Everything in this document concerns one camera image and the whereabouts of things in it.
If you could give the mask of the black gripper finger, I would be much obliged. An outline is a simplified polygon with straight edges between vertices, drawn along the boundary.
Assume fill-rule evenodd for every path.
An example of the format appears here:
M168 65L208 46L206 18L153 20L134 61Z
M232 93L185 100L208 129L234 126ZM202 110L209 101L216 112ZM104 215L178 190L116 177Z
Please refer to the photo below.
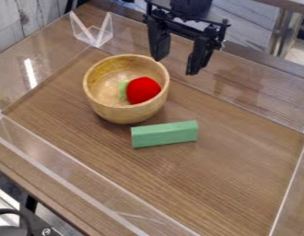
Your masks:
M168 56L170 48L170 34L166 23L156 18L149 18L148 28L152 58L161 61Z
M188 56L185 71L188 76L194 76L208 65L213 51L214 42L209 38L198 36L194 40L193 52Z

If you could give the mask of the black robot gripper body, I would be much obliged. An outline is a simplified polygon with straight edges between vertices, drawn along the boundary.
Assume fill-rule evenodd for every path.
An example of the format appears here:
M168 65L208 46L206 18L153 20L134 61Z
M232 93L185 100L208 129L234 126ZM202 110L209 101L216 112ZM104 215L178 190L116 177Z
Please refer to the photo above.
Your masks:
M194 40L206 37L222 47L229 20L212 9L213 0L145 0L144 22L160 25L160 30Z

